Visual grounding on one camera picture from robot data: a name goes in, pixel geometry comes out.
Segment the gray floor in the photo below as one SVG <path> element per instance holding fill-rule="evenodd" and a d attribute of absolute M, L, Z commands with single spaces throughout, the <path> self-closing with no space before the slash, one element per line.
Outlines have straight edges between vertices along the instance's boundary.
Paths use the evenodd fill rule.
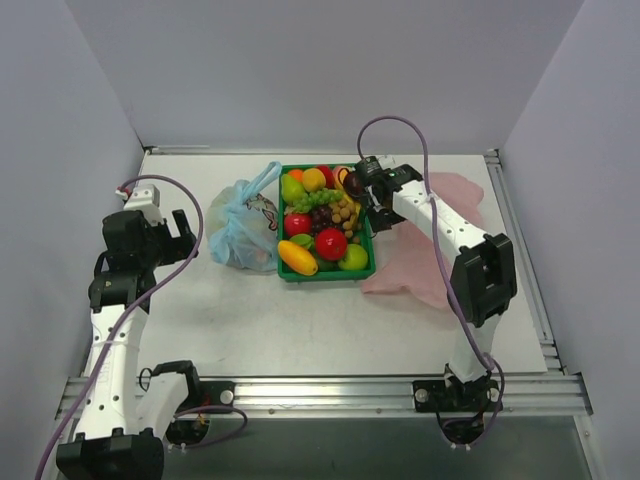
<path fill-rule="evenodd" d="M 570 417 L 499 419 L 470 453 L 452 452 L 433 419 L 253 421 L 240 438 L 165 464 L 164 480 L 590 478 Z"/>

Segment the green fruit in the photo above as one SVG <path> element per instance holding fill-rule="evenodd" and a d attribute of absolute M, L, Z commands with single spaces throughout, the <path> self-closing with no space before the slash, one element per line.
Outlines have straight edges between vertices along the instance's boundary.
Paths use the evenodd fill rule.
<path fill-rule="evenodd" d="M 318 264 L 318 271 L 320 272 L 331 272 L 338 267 L 336 262 L 329 262 L 325 260 L 320 255 L 318 255 L 317 252 L 311 252 L 311 254 L 313 255 L 313 258 L 316 259 L 316 263 Z"/>
<path fill-rule="evenodd" d="M 313 247 L 313 237 L 311 235 L 307 235 L 306 233 L 299 233 L 298 235 L 294 235 L 289 239 L 290 242 L 295 243 L 296 245 L 300 245 L 302 248 L 309 250 Z"/>
<path fill-rule="evenodd" d="M 369 254 L 360 245 L 350 243 L 347 246 L 347 253 L 344 254 L 342 260 L 338 262 L 338 266 L 342 270 L 364 270 L 369 263 Z"/>
<path fill-rule="evenodd" d="M 297 200 L 301 200 L 307 194 L 302 184 L 291 175 L 282 175 L 282 177 L 280 177 L 280 184 L 280 195 L 282 195 L 282 199 L 289 205 L 293 205 Z"/>

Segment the white table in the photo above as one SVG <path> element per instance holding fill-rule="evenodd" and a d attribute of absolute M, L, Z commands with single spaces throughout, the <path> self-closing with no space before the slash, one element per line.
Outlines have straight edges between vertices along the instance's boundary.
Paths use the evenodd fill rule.
<path fill-rule="evenodd" d="M 397 156 L 422 171 L 421 156 Z M 352 163 L 353 155 L 149 155 L 141 173 L 173 177 L 193 191 L 203 210 L 225 186 L 283 164 Z M 485 191 L 479 206 L 490 233 L 505 227 L 482 156 L 431 156 L 432 171 L 457 172 Z M 175 187 L 157 182 L 161 209 L 195 210 Z M 277 199 L 277 182 L 264 195 Z M 395 234 L 379 234 L 383 266 Z M 164 278 L 175 267 L 156 271 Z M 493 353 L 510 373 L 546 372 L 525 294 L 519 289 L 496 332 Z M 410 294 L 363 295 L 355 282 L 286 284 L 215 264 L 206 242 L 180 276 L 152 298 L 139 367 L 192 360 L 211 376 L 354 376 L 441 374 L 453 348 L 457 320 Z"/>

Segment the orange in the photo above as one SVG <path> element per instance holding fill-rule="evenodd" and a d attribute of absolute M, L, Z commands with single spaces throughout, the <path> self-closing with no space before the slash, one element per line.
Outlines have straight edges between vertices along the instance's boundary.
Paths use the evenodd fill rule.
<path fill-rule="evenodd" d="M 296 168 L 295 170 L 289 170 L 287 173 L 302 183 L 302 174 L 304 173 L 302 170 Z"/>

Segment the blue plastic bag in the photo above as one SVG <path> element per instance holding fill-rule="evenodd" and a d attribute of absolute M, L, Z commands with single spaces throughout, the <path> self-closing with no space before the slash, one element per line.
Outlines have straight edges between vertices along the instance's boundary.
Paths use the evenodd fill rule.
<path fill-rule="evenodd" d="M 280 178 L 271 162 L 253 181 L 238 180 L 211 202 L 205 218 L 209 250 L 216 263 L 258 272 L 278 265 L 278 210 L 260 192 Z"/>

